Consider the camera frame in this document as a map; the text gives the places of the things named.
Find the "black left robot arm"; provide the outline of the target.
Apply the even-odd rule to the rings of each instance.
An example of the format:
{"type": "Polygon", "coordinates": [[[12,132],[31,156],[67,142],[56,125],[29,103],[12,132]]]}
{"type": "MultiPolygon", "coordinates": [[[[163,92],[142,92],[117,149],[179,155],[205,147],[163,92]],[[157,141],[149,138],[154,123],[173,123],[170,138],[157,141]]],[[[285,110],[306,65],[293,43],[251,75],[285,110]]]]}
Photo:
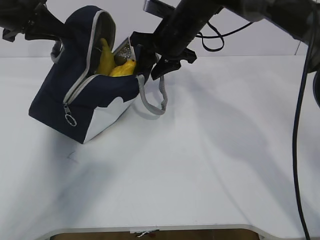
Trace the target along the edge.
{"type": "Polygon", "coordinates": [[[17,35],[27,41],[73,39],[75,35],[67,24],[56,18],[46,0],[2,0],[0,2],[2,39],[13,43],[17,35]]]}

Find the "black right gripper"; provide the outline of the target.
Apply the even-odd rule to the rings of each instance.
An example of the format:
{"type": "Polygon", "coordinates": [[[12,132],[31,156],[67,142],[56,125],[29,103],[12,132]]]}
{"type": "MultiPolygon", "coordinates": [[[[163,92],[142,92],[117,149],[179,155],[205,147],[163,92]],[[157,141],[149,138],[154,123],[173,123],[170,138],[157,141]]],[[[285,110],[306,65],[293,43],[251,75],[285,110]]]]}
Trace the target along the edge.
{"type": "Polygon", "coordinates": [[[136,46],[135,74],[144,75],[147,78],[151,74],[153,80],[179,70],[180,60],[186,60],[192,64],[197,59],[196,53],[188,49],[190,41],[180,37],[134,31],[130,36],[130,43],[136,46]],[[162,56],[158,62],[155,53],[162,56]]]}

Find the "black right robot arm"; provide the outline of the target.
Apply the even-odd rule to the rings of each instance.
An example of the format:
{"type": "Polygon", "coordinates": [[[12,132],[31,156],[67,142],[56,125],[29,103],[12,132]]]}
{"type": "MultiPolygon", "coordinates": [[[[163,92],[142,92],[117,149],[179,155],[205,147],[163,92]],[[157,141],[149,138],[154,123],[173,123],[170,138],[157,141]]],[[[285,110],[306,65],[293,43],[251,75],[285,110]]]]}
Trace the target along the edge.
{"type": "Polygon", "coordinates": [[[204,28],[217,30],[215,20],[240,19],[242,23],[268,22],[294,40],[308,46],[307,73],[320,70],[320,4],[315,0],[181,0],[170,6],[161,0],[147,0],[144,11],[161,19],[151,33],[133,32],[132,46],[158,54],[152,78],[177,71],[181,62],[193,64],[196,53],[190,49],[204,28]]]}

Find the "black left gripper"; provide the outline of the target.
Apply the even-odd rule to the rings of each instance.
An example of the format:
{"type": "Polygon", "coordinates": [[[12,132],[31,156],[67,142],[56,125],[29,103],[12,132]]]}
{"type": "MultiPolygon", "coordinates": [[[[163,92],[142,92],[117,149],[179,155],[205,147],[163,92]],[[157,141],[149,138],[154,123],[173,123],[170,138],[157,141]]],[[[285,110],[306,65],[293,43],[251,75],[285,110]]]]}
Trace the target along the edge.
{"type": "Polygon", "coordinates": [[[72,39],[74,36],[70,28],[48,10],[46,2],[2,2],[1,27],[2,39],[8,42],[14,42],[18,34],[25,32],[24,38],[27,41],[60,42],[61,39],[72,39]],[[26,32],[40,6],[43,7],[43,29],[33,28],[26,32]]]}

